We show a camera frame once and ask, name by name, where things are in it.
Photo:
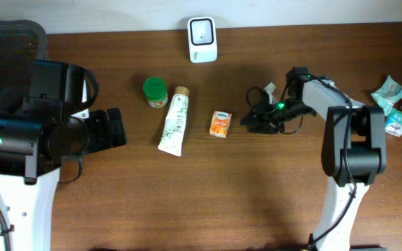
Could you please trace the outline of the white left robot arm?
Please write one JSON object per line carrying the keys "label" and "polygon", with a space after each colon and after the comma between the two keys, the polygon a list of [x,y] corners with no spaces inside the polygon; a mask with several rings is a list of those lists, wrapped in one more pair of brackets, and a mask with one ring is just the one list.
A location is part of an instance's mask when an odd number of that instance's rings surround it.
{"label": "white left robot arm", "polygon": [[91,109],[98,92],[90,70],[39,60],[27,92],[0,109],[0,250],[49,250],[63,161],[126,144],[120,110]]}

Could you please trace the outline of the dark grey plastic basket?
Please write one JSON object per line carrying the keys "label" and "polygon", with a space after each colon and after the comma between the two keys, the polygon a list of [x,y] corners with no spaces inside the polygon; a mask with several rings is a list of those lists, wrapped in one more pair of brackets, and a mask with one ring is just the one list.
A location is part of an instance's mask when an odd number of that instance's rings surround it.
{"label": "dark grey plastic basket", "polygon": [[49,59],[44,28],[31,20],[0,21],[0,112],[20,109],[37,59]]}

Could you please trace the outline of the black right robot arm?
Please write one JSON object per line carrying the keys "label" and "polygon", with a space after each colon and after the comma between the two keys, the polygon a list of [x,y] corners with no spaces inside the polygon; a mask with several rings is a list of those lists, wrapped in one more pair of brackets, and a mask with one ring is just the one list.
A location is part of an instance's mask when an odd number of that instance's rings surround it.
{"label": "black right robot arm", "polygon": [[359,206],[377,175],[387,166],[385,115],[377,105],[353,100],[325,76],[292,68],[281,97],[252,86],[246,92],[250,112],[240,121],[249,132],[285,134],[285,123],[306,115],[325,120],[321,165],[327,191],[320,221],[306,250],[350,250]]}

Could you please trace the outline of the white tube with tan cap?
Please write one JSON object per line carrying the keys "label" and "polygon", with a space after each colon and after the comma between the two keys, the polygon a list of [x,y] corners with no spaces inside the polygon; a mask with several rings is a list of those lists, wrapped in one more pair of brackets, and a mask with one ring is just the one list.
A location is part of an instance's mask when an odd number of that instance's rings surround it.
{"label": "white tube with tan cap", "polygon": [[180,157],[188,116],[190,91],[184,86],[174,90],[170,108],[165,117],[165,125],[158,149]]}

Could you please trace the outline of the green lidded jar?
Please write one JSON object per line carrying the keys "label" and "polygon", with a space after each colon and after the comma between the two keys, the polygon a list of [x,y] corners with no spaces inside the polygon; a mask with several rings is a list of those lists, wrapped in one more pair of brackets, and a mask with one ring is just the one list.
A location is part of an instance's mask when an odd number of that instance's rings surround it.
{"label": "green lidded jar", "polygon": [[162,108],[168,102],[168,90],[159,77],[151,77],[143,84],[143,91],[148,104],[153,108]]}

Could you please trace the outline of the teal tissue packet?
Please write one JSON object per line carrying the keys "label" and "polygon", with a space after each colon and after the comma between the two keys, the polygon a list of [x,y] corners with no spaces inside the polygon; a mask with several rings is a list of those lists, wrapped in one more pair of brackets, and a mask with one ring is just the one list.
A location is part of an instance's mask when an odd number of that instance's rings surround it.
{"label": "teal tissue packet", "polygon": [[392,108],[387,116],[385,132],[396,137],[402,136],[402,111]]}

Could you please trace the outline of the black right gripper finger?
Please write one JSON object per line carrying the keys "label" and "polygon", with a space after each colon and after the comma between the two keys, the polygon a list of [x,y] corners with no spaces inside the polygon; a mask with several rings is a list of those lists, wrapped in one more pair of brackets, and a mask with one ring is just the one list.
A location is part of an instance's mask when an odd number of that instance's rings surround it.
{"label": "black right gripper finger", "polygon": [[241,119],[241,126],[260,126],[266,121],[263,118],[263,112],[265,111],[265,106],[254,105],[251,110]]}
{"label": "black right gripper finger", "polygon": [[278,128],[271,124],[260,124],[250,126],[248,131],[259,134],[274,135],[278,133]]}

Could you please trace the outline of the white barcode scanner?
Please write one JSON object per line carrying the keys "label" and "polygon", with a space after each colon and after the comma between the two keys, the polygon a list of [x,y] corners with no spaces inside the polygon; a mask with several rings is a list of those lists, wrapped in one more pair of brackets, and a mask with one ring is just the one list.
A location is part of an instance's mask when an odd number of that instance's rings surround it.
{"label": "white barcode scanner", "polygon": [[192,63],[217,60],[216,24],[211,17],[192,17],[187,21],[188,48]]}

